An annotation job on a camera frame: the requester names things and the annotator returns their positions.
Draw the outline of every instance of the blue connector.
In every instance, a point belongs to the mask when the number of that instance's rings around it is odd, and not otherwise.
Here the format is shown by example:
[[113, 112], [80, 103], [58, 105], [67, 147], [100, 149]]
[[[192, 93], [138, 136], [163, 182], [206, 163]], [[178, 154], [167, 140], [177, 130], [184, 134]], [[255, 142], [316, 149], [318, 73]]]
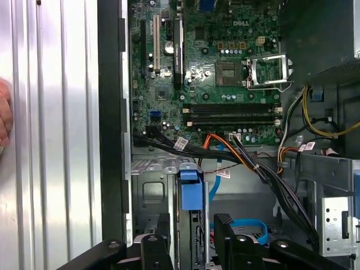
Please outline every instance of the blue connector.
[[161, 111], [150, 111], [150, 120], [152, 121], [161, 120]]

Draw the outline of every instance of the yellow wire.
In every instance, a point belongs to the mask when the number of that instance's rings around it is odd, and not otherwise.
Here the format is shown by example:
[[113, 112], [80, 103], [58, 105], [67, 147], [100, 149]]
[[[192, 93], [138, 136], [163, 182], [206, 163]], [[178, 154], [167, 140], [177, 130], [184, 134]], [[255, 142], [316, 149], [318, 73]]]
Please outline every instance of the yellow wire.
[[308, 87], [305, 88], [304, 90], [304, 93], [303, 93], [303, 108], [304, 108], [304, 117], [305, 117], [305, 121], [306, 123], [309, 125], [309, 127], [317, 134], [321, 135], [321, 136], [324, 136], [324, 137], [338, 137], [338, 136], [341, 136], [341, 135], [345, 135], [355, 129], [357, 129], [358, 127], [360, 127], [360, 121], [357, 122], [355, 125], [353, 125], [351, 128], [348, 128], [347, 130], [344, 130], [344, 131], [341, 131], [341, 132], [337, 132], [337, 133], [329, 133], [329, 132], [324, 132], [324, 131], [321, 131], [317, 128], [315, 128], [312, 123], [311, 123], [311, 120], [310, 120], [310, 117], [309, 117], [309, 112], [308, 112], [308, 103], [307, 103], [307, 98], [308, 98], [308, 92], [309, 92], [309, 89]]

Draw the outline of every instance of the metal side panel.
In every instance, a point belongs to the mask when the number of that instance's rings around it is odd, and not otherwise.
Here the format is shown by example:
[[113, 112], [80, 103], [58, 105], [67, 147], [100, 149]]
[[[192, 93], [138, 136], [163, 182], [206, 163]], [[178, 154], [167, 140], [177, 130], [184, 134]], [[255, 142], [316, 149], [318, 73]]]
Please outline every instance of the metal side panel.
[[56, 269], [102, 240], [97, 2], [0, 10], [15, 114], [0, 161], [0, 269]]

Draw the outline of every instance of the finger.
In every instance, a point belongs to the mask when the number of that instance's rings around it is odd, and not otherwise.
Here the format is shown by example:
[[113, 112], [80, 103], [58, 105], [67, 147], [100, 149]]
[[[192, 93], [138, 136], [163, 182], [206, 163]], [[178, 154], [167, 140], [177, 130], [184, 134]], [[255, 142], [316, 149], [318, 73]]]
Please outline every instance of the finger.
[[7, 137], [7, 131], [4, 122], [0, 119], [0, 146], [9, 146], [9, 138]]
[[2, 119], [5, 129], [9, 132], [12, 129], [13, 117], [10, 109], [10, 105], [6, 98], [0, 94], [0, 118]]
[[6, 86], [5, 82], [0, 80], [0, 96], [5, 97], [5, 99], [7, 100], [7, 102], [10, 103], [10, 91], [8, 89], [8, 87]]

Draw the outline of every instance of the pci slot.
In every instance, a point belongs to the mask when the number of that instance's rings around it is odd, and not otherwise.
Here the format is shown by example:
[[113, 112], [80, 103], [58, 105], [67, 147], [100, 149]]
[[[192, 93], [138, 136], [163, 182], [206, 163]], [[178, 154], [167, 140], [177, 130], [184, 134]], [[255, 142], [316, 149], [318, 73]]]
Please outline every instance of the pci slot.
[[183, 40], [184, 29], [182, 27], [182, 19], [174, 20], [174, 86], [181, 89], [183, 85]]
[[271, 114], [274, 113], [276, 104], [189, 104], [183, 109], [184, 114], [194, 115], [219, 115], [219, 114]]
[[146, 21], [140, 21], [140, 65], [141, 65], [141, 77], [145, 78], [147, 75], [146, 70]]
[[160, 74], [160, 16], [152, 17], [152, 27], [154, 29], [154, 70]]
[[192, 116], [187, 127], [234, 126], [238, 124], [274, 125], [274, 116]]

